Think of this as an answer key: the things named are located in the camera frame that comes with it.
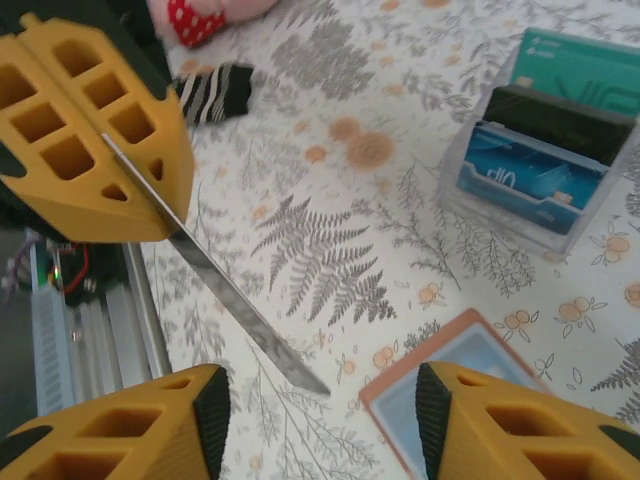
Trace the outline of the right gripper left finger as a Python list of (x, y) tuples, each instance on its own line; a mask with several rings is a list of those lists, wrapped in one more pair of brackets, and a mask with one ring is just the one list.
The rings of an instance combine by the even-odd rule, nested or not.
[(218, 479), (227, 371), (203, 364), (40, 416), (1, 441), (4, 479)]

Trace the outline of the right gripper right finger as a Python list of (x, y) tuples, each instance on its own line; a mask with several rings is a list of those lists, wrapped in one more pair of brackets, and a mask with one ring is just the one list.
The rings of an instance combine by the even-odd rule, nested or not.
[(621, 421), (453, 363), (420, 365), (415, 407), (431, 479), (639, 476), (639, 435)]

